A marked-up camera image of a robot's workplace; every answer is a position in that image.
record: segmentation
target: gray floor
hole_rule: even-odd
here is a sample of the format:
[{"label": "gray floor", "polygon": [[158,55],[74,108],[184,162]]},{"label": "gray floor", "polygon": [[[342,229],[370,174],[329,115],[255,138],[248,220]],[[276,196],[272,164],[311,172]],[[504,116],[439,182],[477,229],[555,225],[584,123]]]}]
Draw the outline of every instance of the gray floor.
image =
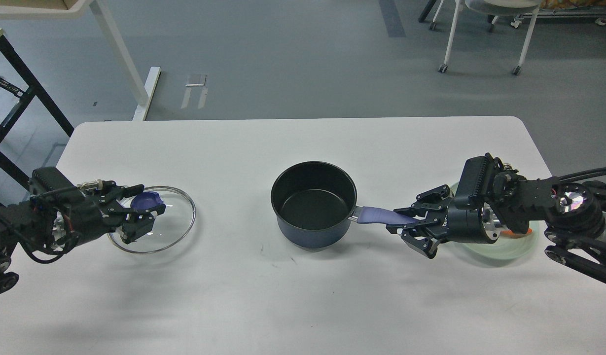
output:
[{"label": "gray floor", "polygon": [[[516,77],[509,72],[528,20],[519,29],[503,20],[490,34],[484,15],[465,10],[449,70],[439,74],[454,2],[443,6],[436,31],[417,22],[425,1],[395,0],[400,23],[387,28],[380,4],[389,2],[109,6],[143,77],[150,66],[163,68],[149,120],[515,115],[554,175],[606,166],[606,27],[538,22]],[[0,27],[74,125],[131,119],[136,103],[89,12],[76,20],[0,21]],[[405,36],[395,36],[398,28]],[[1,56],[0,72],[16,82]],[[202,106],[202,90],[195,88],[183,108],[187,77],[195,73],[208,74],[206,101]],[[0,94],[0,106],[7,100]],[[494,135],[507,139],[506,132]],[[3,150],[30,173],[55,164],[67,141],[34,104]],[[0,172],[0,200],[24,197]]]}]

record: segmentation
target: purple handle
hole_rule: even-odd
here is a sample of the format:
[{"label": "purple handle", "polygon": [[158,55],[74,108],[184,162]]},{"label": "purple handle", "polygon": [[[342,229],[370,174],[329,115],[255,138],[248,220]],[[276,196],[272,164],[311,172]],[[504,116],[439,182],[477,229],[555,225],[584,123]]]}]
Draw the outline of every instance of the purple handle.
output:
[{"label": "purple handle", "polygon": [[357,217],[358,224],[408,224],[416,221],[417,219],[411,218],[410,216],[400,215],[397,212],[378,209],[377,207],[362,207],[362,211]]}]

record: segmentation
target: rolling chair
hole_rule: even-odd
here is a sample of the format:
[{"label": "rolling chair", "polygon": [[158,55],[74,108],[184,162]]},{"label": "rolling chair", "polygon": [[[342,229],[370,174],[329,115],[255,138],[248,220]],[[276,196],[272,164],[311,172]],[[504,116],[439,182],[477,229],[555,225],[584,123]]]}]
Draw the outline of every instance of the rolling chair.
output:
[{"label": "rolling chair", "polygon": [[[436,18],[445,0],[441,0],[441,3],[436,9],[434,18],[429,29],[434,30],[436,28]],[[439,72],[445,73],[447,71],[447,64],[450,60],[450,52],[452,50],[452,41],[454,40],[454,32],[456,31],[456,23],[458,22],[458,15],[463,8],[467,6],[473,11],[479,13],[485,13],[494,15],[494,18],[489,27],[491,32],[494,29],[496,21],[499,16],[515,16],[522,13],[533,12],[531,16],[531,24],[526,32],[526,38],[524,39],[524,46],[522,47],[522,54],[520,55],[520,61],[517,63],[511,74],[518,75],[522,70],[522,64],[526,58],[526,52],[529,49],[529,43],[531,42],[531,36],[533,35],[533,28],[535,27],[535,21],[537,20],[537,14],[539,13],[539,5],[541,0],[455,0],[456,8],[454,9],[454,19],[452,20],[452,28],[450,29],[450,38],[447,40],[447,50],[445,50],[445,59],[443,64],[438,68]]]}]

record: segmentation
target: black cable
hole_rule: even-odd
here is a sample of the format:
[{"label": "black cable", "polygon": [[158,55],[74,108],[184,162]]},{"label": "black cable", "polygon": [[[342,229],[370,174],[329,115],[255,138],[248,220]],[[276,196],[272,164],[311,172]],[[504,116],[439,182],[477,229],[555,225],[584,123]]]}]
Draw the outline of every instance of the black cable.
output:
[{"label": "black cable", "polygon": [[[69,245],[69,248],[66,248],[66,245],[64,245],[64,249],[62,251],[54,251],[52,249],[48,249],[42,245],[38,245],[37,243],[35,243],[32,240],[29,240],[28,238],[26,238],[25,236],[23,236],[23,234],[21,234],[20,232],[18,232],[16,230],[16,227],[14,227],[13,224],[11,224],[11,222],[9,222],[9,220],[7,220],[7,218],[5,218],[5,216],[0,214],[0,223],[2,223],[5,227],[7,227],[7,229],[9,230],[10,233],[14,234],[16,237],[18,237],[19,241],[18,243],[21,245],[21,247],[23,247],[23,250],[25,250],[25,253],[33,260],[36,261],[37,263],[43,263],[43,264],[48,264],[48,263],[52,263],[54,261],[57,261],[57,259],[61,258],[62,256],[64,256],[64,254],[66,254],[67,252],[73,250],[73,248],[75,248],[75,246],[77,245],[77,240],[79,240],[78,237],[75,238],[75,240],[73,241],[72,239],[71,241],[71,245]],[[37,251],[41,251],[44,254],[47,255],[55,255],[55,258],[52,258],[50,260],[42,260],[40,258],[38,258],[37,256],[35,256],[33,254],[33,252],[30,250],[31,248],[29,247],[29,245],[32,245],[32,247],[34,247]]]},{"label": "black cable", "polygon": [[66,188],[55,189],[55,190],[51,190],[51,191],[48,191],[45,193],[41,193],[41,194],[37,195],[37,198],[51,196],[51,195],[55,195],[56,193],[68,192],[68,191],[76,190],[76,189],[78,189],[77,186],[68,186]]},{"label": "black cable", "polygon": [[584,171],[580,171],[578,173],[560,176],[559,180],[561,180],[561,182],[574,182],[574,181],[579,181],[579,180],[584,180],[584,179],[597,178],[599,176],[605,176],[605,175],[606,175],[606,167],[584,170]]},{"label": "black cable", "polygon": [[54,263],[55,261],[59,260],[59,258],[61,258],[62,256],[64,256],[64,254],[58,254],[55,258],[52,259],[48,259],[48,260],[43,260],[40,259],[39,257],[35,256],[32,252],[32,250],[30,250],[29,246],[26,243],[23,243],[22,241],[20,242],[21,247],[23,247],[23,250],[25,251],[25,253],[27,254],[27,256],[35,261],[36,263],[40,263],[40,264],[50,264],[50,263]]}]

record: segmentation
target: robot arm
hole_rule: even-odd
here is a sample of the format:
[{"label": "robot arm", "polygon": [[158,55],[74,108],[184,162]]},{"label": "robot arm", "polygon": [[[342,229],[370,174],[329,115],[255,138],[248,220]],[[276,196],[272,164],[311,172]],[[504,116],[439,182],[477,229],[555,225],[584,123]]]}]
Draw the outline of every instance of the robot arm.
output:
[{"label": "robot arm", "polygon": [[[406,244],[428,258],[439,244],[495,243],[499,232],[524,234],[530,220],[544,220],[546,237],[555,245],[546,255],[567,267],[606,283],[606,185],[577,180],[606,175],[606,168],[575,175],[527,180],[511,166],[486,153],[465,162],[456,195],[447,185],[416,197],[395,212],[422,217],[406,225],[387,225]],[[573,252],[581,249],[597,262]]]},{"label": "robot arm", "polygon": [[[55,168],[33,171],[30,193],[28,201],[0,207],[0,294],[18,281],[17,274],[6,272],[18,244],[34,261],[52,263],[108,232],[119,232],[124,243],[132,243],[150,232],[155,216],[165,212],[165,204],[143,193],[143,185],[97,180],[75,186]],[[120,204],[132,196],[136,205]],[[40,259],[33,253],[37,251],[52,258]]]}]

